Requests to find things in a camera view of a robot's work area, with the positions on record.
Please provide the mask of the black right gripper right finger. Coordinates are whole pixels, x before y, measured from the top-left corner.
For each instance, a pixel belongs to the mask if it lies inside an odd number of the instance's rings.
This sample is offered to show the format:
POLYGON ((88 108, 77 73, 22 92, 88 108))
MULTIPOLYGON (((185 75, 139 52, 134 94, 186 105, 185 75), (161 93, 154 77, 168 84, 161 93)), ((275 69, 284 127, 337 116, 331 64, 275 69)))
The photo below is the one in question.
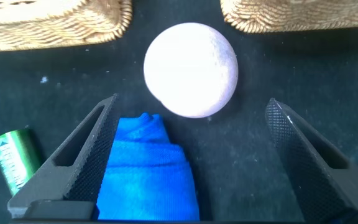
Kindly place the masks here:
POLYGON ((358 223, 358 165, 275 98, 265 119, 305 221, 358 223))

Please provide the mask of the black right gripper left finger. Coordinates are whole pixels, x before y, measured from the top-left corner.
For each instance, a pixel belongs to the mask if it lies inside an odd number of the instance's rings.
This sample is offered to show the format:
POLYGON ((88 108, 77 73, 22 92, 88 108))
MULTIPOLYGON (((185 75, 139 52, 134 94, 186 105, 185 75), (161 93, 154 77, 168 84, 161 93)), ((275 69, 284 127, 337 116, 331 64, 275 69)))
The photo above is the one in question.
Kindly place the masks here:
POLYGON ((118 95, 100 101, 7 203, 13 218, 92 218, 118 123, 118 95))

